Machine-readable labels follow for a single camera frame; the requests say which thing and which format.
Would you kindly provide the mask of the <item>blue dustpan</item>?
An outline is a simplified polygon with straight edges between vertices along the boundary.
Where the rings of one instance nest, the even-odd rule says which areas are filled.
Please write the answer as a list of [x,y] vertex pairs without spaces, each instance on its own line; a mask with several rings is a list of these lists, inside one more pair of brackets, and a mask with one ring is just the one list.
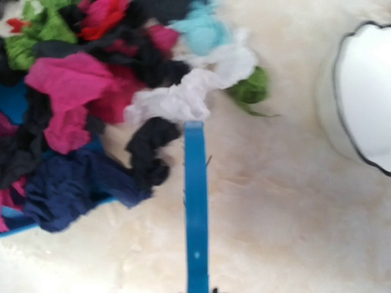
[[27,87],[26,102],[22,123],[15,125],[1,115],[1,206],[18,211],[37,225],[23,214],[25,185],[43,161],[60,153],[50,149],[43,133],[52,117],[49,98]]

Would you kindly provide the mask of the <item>blue hand brush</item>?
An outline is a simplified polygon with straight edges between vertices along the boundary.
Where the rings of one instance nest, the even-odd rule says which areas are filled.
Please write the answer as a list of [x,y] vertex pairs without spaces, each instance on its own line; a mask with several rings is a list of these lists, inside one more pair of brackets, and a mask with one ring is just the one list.
[[185,123],[185,218],[187,292],[204,293],[209,285],[208,180],[203,122]]

